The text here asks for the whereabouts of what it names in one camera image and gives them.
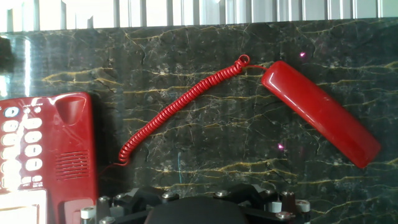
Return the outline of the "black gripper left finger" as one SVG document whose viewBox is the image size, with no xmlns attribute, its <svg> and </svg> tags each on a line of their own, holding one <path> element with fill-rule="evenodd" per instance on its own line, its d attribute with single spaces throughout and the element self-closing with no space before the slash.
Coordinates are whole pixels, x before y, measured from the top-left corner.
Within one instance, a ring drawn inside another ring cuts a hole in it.
<svg viewBox="0 0 398 224">
<path fill-rule="evenodd" d="M 104 195 L 96 200 L 95 205 L 80 210 L 80 223 L 144 223 L 153 208 L 179 198 L 179 194 L 173 191 L 155 187 L 135 188 L 114 197 Z"/>
</svg>

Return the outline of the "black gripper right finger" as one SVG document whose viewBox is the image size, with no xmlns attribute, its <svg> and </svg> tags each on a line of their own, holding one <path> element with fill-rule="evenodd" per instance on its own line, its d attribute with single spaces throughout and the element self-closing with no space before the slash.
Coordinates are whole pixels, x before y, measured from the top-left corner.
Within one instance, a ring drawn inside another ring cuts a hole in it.
<svg viewBox="0 0 398 224">
<path fill-rule="evenodd" d="M 310 202 L 293 191 L 238 184 L 216 191 L 213 198 L 233 203 L 249 223 L 311 223 Z"/>
</svg>

